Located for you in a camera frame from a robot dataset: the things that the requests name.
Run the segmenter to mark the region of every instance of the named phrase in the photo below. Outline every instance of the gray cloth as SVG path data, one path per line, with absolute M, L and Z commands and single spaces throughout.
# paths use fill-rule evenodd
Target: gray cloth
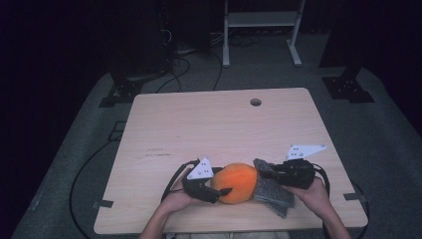
M 254 164 L 258 172 L 272 170 L 262 159 L 255 159 Z M 295 197 L 291 192 L 281 187 L 276 180 L 262 177 L 260 174 L 258 174 L 254 198 L 265 202 L 282 218 L 286 218 L 289 207 L 295 206 Z

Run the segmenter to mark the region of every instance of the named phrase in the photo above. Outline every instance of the white shelf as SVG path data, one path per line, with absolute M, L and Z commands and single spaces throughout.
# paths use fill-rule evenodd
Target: white shelf
M 298 12 L 243 12 L 229 13 L 228 27 L 295 26 Z

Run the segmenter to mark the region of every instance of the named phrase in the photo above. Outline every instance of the person's right hand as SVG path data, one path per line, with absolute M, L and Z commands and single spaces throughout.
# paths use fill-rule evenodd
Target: person's right hand
M 329 202 L 328 194 L 323 185 L 322 180 L 319 177 L 314 179 L 308 189 L 301 189 L 290 186 L 283 186 L 286 190 L 296 195 L 307 208 L 310 209 L 317 217 L 325 219 L 328 213 L 332 213 L 334 208 Z

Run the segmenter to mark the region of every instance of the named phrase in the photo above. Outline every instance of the metal stand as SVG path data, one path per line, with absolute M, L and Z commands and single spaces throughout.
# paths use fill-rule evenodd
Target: metal stand
M 356 81 L 360 67 L 346 67 L 340 77 L 324 77 L 329 94 L 334 100 L 349 100 L 351 103 L 373 103 L 374 99 L 369 92 L 364 91 Z
M 229 0 L 225 1 L 224 10 L 224 44 L 223 44 L 223 67 L 230 67 L 229 56 L 229 28 L 232 27 L 279 27 L 293 26 L 292 38 L 289 39 L 288 47 L 296 67 L 302 65 L 302 61 L 296 50 L 295 43 L 299 33 L 306 0 L 301 0 L 298 11 L 286 12 L 241 12 L 229 13 Z

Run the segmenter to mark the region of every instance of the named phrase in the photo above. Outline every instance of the hole in table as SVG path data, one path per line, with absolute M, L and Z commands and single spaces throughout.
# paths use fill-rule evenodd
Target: hole in table
M 252 106 L 254 106 L 254 107 L 258 107 L 258 106 L 260 106 L 260 105 L 262 104 L 261 100 L 256 99 L 256 98 L 251 99 L 250 103 L 251 103 L 251 105 L 252 105 Z

